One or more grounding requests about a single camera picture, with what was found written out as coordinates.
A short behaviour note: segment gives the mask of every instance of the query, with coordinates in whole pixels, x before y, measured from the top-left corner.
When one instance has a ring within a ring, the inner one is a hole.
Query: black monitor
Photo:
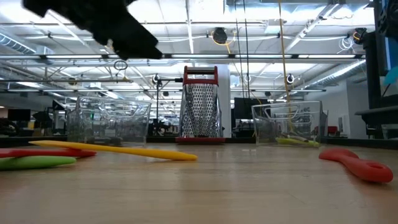
[[[235,98],[234,99],[234,115],[235,119],[253,119],[251,113],[251,106],[269,104],[267,99],[255,99],[255,98]]]
[[[28,109],[8,109],[7,118],[10,121],[30,121],[30,110],[28,110]]]

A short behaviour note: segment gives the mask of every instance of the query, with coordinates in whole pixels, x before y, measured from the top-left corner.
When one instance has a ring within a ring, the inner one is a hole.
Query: red plastic utensil
[[[96,152],[79,149],[0,149],[0,158],[24,156],[69,156],[89,157]]]
[[[355,153],[347,149],[327,149],[319,154],[319,159],[340,162],[355,176],[363,180],[388,183],[394,178],[388,166],[360,159]]]

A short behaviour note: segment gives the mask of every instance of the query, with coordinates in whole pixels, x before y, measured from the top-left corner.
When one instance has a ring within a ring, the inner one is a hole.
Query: yellow cable
[[[214,38],[213,38],[213,34],[214,34],[214,31],[213,32],[211,32],[211,39],[213,40],[213,42],[214,43],[216,43],[217,45],[221,45],[221,46],[224,46],[224,45],[229,45],[230,43],[232,43],[232,42],[234,42],[235,41],[235,35],[236,35],[236,33],[234,32],[234,36],[233,36],[233,38],[232,38],[232,40],[229,42],[229,43],[225,43],[225,44],[219,44],[219,43],[217,43],[215,40],[214,40]]]
[[[287,87],[287,75],[286,75],[286,60],[285,60],[285,44],[284,44],[284,29],[282,22],[282,0],[278,0],[279,5],[279,27],[280,27],[280,42],[282,44],[282,61],[284,65],[284,78],[285,78],[285,90],[286,90],[286,100],[290,102],[289,89]]]

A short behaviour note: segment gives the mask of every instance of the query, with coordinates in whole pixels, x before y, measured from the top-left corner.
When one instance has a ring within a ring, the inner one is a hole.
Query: wooden tabletop
[[[358,180],[322,149],[149,147],[198,155],[174,162],[99,152],[76,164],[0,172],[0,223],[382,224],[398,222],[398,178]],[[398,174],[398,151],[350,148]]]

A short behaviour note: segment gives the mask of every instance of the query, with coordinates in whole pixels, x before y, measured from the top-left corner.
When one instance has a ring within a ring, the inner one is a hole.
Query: plastic bin
[[[150,103],[82,96],[67,113],[68,141],[108,146],[146,143]]]
[[[321,101],[252,106],[257,145],[319,147]]]

